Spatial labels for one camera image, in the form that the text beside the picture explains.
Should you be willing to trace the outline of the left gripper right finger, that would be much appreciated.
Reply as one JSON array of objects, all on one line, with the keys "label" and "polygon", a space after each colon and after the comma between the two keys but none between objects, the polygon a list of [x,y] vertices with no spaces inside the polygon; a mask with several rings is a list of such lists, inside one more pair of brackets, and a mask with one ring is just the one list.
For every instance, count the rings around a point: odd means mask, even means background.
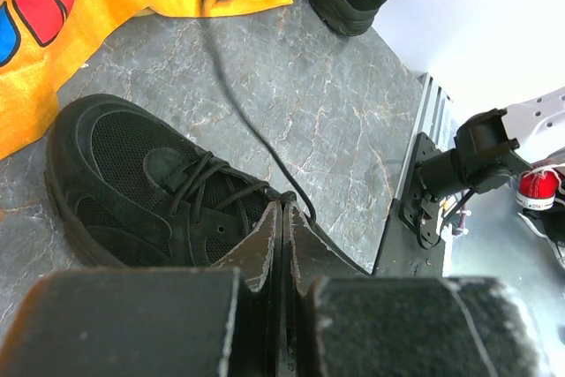
[{"label": "left gripper right finger", "polygon": [[282,210],[282,277],[288,373],[325,373],[315,308],[316,290],[330,278],[367,277],[320,228],[308,223],[297,202]]}]

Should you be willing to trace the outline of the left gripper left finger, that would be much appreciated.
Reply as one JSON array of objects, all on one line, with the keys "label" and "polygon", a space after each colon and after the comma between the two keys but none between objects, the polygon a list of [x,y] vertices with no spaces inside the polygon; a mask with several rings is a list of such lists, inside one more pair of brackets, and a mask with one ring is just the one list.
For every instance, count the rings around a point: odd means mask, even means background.
[{"label": "left gripper left finger", "polygon": [[252,232],[214,264],[234,272],[221,376],[276,376],[282,308],[283,211],[267,205]]}]

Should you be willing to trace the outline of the black shoelace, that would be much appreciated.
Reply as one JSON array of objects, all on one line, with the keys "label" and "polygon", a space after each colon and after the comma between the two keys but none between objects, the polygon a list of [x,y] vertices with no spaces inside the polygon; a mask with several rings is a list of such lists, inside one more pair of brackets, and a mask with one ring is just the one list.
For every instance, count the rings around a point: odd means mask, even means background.
[{"label": "black shoelace", "polygon": [[202,44],[202,49],[205,50],[209,56],[210,72],[214,74],[215,84],[219,87],[219,91],[221,92],[224,100],[238,116],[247,131],[268,151],[280,171],[305,203],[305,206],[308,209],[308,215],[306,216],[307,222],[311,225],[315,224],[317,220],[317,212],[312,201],[298,181],[290,174],[282,158],[275,151],[275,148],[269,143],[268,139],[261,134],[260,130],[253,124],[252,120],[245,113],[244,108],[238,101],[232,85],[228,81],[220,47],[218,46],[217,36],[213,26],[210,24],[210,20],[213,18],[211,18],[207,13],[206,0],[199,0],[197,6],[199,16],[192,18],[192,21],[199,26],[200,43]]}]

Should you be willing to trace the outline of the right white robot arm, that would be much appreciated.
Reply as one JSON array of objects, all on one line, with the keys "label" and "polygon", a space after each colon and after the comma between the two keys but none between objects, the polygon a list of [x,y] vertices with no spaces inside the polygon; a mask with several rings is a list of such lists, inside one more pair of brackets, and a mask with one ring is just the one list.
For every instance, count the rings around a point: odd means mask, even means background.
[{"label": "right white robot arm", "polygon": [[[308,0],[335,33],[364,34],[387,0]],[[465,190],[488,192],[517,176],[517,202],[548,210],[564,201],[564,93],[554,91],[527,102],[477,114],[459,127],[455,146],[416,168],[419,190],[444,198]]]}]

